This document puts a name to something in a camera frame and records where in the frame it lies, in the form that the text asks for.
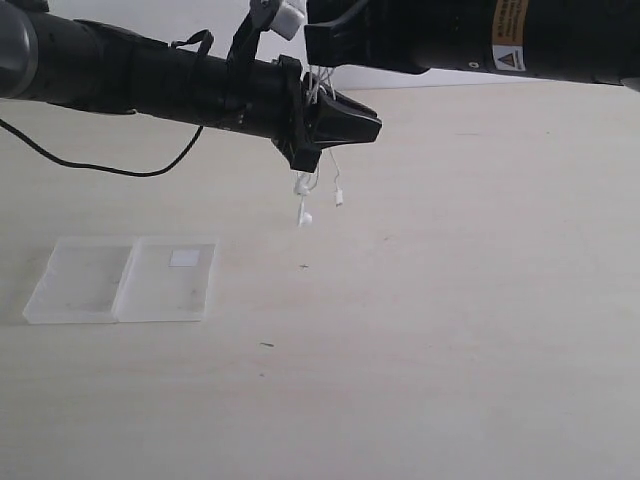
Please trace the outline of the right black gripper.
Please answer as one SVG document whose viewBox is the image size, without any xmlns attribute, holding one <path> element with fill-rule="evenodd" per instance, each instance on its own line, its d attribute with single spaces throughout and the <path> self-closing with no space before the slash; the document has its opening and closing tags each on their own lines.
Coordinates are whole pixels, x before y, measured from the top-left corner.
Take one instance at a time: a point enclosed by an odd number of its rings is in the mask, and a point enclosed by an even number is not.
<svg viewBox="0 0 640 480">
<path fill-rule="evenodd" d="M 489 73 L 493 1 L 306 2 L 312 65 Z"/>
</svg>

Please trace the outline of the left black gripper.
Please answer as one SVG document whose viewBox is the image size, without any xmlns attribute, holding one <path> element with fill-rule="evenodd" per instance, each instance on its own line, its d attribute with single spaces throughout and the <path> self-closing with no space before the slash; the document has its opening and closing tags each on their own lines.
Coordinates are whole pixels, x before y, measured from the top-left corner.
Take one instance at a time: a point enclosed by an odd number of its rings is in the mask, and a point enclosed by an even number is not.
<svg viewBox="0 0 640 480">
<path fill-rule="evenodd" d="M 269 139 L 293 171 L 305 173 L 316 171 L 320 148 L 377 140 L 376 111 L 341 92 L 320 94 L 304 114 L 301 74 L 301 62 L 286 55 L 231 68 L 219 126 Z"/>
</svg>

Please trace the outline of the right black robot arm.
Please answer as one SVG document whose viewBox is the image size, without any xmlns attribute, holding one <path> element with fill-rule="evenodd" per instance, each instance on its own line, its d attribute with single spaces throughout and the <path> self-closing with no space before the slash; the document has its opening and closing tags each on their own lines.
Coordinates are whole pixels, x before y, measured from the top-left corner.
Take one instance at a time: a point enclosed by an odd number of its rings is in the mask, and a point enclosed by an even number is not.
<svg viewBox="0 0 640 480">
<path fill-rule="evenodd" d="M 639 88 L 639 4 L 571 0 L 309 1 L 307 58 Z"/>
</svg>

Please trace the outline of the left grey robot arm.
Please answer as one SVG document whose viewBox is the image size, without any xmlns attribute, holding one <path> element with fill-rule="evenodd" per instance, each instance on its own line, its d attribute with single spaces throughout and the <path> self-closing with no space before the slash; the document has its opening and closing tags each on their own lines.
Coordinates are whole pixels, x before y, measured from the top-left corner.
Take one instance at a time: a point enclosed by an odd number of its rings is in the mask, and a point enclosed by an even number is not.
<svg viewBox="0 0 640 480">
<path fill-rule="evenodd" d="M 257 58 L 263 33 L 290 39 L 296 1 L 254 1 L 224 58 L 201 30 L 166 43 L 96 21 L 53 15 L 45 1 L 1 5 L 1 95 L 105 115 L 145 114 L 269 139 L 311 173 L 325 149 L 375 141 L 381 120 L 299 60 Z"/>
</svg>

